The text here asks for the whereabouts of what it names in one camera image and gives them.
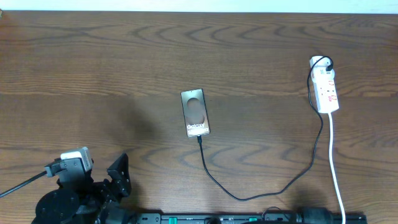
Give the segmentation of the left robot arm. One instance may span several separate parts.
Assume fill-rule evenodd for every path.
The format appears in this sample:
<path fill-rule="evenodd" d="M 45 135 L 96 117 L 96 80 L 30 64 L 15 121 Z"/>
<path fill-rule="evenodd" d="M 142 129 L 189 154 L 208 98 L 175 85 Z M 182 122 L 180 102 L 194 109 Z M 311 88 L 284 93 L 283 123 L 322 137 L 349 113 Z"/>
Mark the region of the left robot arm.
<path fill-rule="evenodd" d="M 120 207 L 132 191 L 128 155 L 121 154 L 108 167 L 109 180 L 95 182 L 92 168 L 93 160 L 80 152 L 66 153 L 45 166 L 49 177 L 58 177 L 58 189 L 39 200 L 32 222 L 135 223 L 135 213 Z"/>

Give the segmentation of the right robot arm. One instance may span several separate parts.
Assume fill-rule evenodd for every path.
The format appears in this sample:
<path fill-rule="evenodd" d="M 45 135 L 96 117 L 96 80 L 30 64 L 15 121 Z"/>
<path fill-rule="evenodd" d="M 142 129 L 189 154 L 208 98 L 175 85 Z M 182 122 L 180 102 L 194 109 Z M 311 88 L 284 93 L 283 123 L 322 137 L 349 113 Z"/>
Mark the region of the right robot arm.
<path fill-rule="evenodd" d="M 298 212 L 301 223 L 306 224 L 332 224 L 333 215 L 326 208 L 304 207 Z"/>

